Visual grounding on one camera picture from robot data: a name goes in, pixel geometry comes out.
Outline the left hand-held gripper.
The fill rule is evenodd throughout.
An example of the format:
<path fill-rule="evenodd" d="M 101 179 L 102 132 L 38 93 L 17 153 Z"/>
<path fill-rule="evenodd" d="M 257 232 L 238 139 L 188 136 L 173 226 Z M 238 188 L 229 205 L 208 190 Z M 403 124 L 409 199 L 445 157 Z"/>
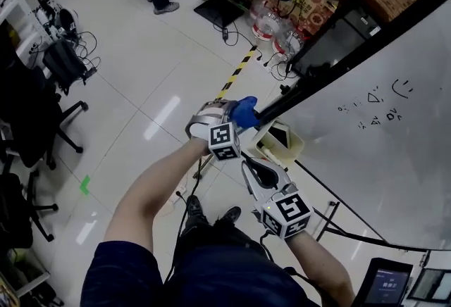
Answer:
<path fill-rule="evenodd" d="M 258 132 L 262 126 L 240 127 L 232 120 L 233 111 L 240 105 L 236 100 L 209 101 L 195 113 L 185 127 L 187 136 L 203 139 L 208 151 L 219 161 L 238 158 L 241 134 Z"/>

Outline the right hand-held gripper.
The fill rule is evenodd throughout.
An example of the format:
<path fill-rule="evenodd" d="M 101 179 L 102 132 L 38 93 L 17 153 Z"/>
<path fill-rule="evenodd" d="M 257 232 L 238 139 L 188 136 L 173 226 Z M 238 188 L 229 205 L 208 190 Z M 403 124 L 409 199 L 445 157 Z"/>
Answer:
<path fill-rule="evenodd" d="M 248 158 L 241 171 L 254 197 L 258 220 L 271 234 L 287 239 L 307 228 L 313 208 L 284 168 L 265 159 Z"/>

